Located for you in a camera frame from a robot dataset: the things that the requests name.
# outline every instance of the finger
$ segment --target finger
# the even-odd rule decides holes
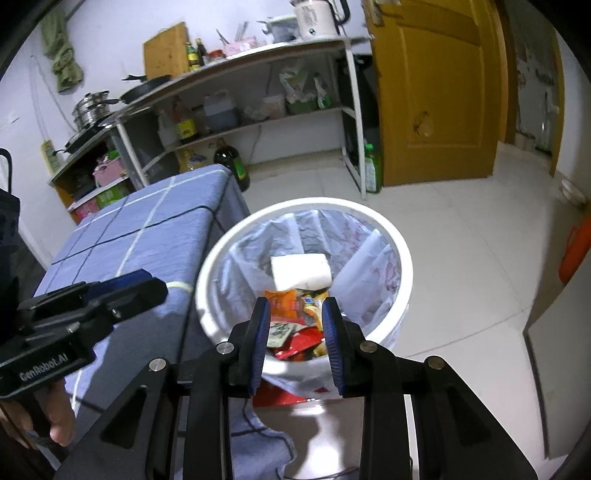
[[[29,448],[29,444],[22,439],[22,436],[13,428],[12,424],[5,420],[4,418],[0,419],[0,425],[6,431],[7,435],[16,440],[20,443],[23,447]]]
[[[53,384],[48,392],[45,413],[51,423],[51,439],[62,446],[67,446],[74,435],[75,417],[70,406],[70,397],[66,393],[65,382]]]
[[[20,403],[15,401],[2,402],[2,408],[10,416],[10,419],[17,428],[29,431],[33,429],[31,416]],[[4,418],[4,412],[2,410],[0,410],[0,416]]]
[[[31,420],[31,416],[20,403],[14,401],[2,402],[2,409],[0,409],[0,424],[2,424],[6,433],[18,443],[24,447],[30,446],[30,442],[27,443],[23,437],[27,435],[25,430],[33,429],[33,421]]]

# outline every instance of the frying pan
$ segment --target frying pan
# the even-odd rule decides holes
[[[151,80],[146,80],[145,76],[136,77],[134,75],[128,75],[125,80],[142,80],[143,83],[138,85],[137,87],[132,88],[131,90],[127,90],[123,95],[121,95],[121,101],[123,103],[131,103],[134,100],[137,100],[139,97],[150,93],[156,87],[165,84],[172,78],[171,75],[162,75],[161,77],[156,77]]]

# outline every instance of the orange snack wrapper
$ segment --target orange snack wrapper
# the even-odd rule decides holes
[[[295,290],[271,291],[265,290],[265,298],[271,304],[271,315],[286,319],[296,319],[297,297]]]

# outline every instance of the trash can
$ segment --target trash can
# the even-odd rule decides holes
[[[413,264],[398,230],[374,210],[348,200],[303,198],[260,210],[217,242],[197,279],[196,306],[213,343],[250,318],[257,297],[274,290],[271,257],[324,253],[329,288],[367,340],[392,349],[408,308]],[[338,397],[328,356],[304,362],[265,357],[263,377],[295,395]]]

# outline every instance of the green cloth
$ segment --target green cloth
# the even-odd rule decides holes
[[[53,59],[51,70],[56,75],[57,91],[63,92],[80,83],[83,72],[74,60],[74,47],[68,40],[66,18],[61,8],[49,12],[40,25],[43,53]]]

